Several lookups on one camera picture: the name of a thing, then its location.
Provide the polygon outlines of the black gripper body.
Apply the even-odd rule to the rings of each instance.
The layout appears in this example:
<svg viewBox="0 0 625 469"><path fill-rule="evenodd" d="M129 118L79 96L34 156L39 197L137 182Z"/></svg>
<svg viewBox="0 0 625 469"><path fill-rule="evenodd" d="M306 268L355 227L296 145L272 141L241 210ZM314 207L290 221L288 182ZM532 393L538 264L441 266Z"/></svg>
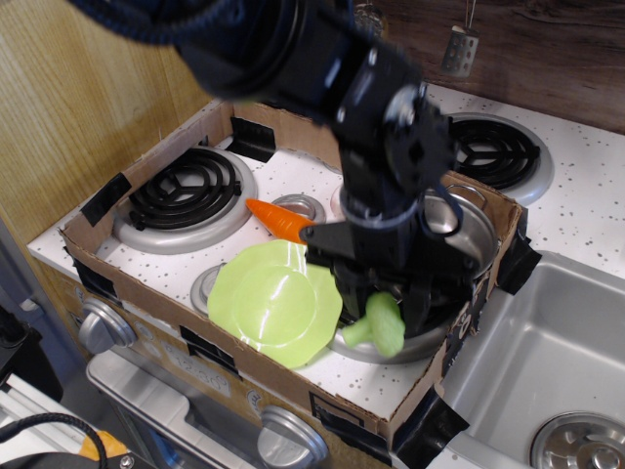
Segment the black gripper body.
<svg viewBox="0 0 625 469"><path fill-rule="evenodd" d="M423 194L391 218L346 213L342 222L300 230L307 260L330 270L343 288L465 284L481 276L481 259L458 240L468 216L452 194Z"/></svg>

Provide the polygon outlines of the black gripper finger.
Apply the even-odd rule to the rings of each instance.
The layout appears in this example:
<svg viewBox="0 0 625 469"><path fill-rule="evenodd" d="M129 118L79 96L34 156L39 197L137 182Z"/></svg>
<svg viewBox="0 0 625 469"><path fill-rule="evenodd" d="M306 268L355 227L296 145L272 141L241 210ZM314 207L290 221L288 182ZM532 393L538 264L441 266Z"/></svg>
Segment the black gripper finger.
<svg viewBox="0 0 625 469"><path fill-rule="evenodd" d="M351 321L360 320L365 315L366 302L374 291L376 271L345 260L335 261L331 271L343 300L345 315Z"/></svg>
<svg viewBox="0 0 625 469"><path fill-rule="evenodd" d="M406 337L416 337L423 332L432 307L433 283L432 276L419 276L404 287L401 311Z"/></svg>

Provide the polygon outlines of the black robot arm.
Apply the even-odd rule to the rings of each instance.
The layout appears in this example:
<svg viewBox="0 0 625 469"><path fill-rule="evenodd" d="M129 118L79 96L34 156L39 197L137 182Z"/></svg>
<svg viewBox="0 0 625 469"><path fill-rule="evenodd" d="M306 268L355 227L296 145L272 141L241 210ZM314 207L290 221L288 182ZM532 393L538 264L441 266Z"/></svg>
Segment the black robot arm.
<svg viewBox="0 0 625 469"><path fill-rule="evenodd" d="M285 109L327 127L343 171L342 223L302 231L310 262L330 269L348 313L397 291L409 335L436 282L464 295L477 261L428 226L429 192L456 165L448 120L420 69L358 27L348 1L80 1L96 23L148 45L171 45L197 83L232 102Z"/></svg>

